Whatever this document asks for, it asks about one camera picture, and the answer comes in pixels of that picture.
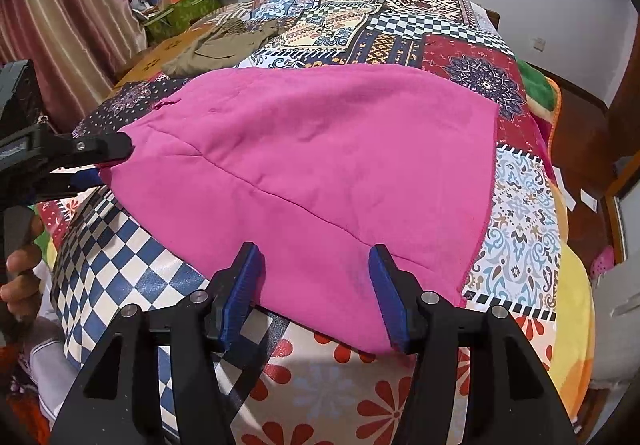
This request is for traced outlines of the orange sleeve forearm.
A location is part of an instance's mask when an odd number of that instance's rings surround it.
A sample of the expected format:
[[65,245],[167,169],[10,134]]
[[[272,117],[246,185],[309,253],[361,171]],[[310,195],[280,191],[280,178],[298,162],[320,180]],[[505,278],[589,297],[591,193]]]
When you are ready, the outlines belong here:
[[47,444],[50,423],[40,409],[38,390],[20,364],[17,344],[1,348],[1,399],[10,415],[37,444]]

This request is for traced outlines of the left hand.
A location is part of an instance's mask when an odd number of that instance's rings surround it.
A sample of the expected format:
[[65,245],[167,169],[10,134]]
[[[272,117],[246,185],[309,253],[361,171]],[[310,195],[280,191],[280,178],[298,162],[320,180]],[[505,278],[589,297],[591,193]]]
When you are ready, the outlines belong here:
[[12,252],[6,259],[9,281],[1,287],[1,300],[9,312],[27,323],[33,321],[40,309],[40,279],[34,269],[42,260],[42,251],[35,240],[43,233],[44,226],[37,214],[30,220],[28,243]]

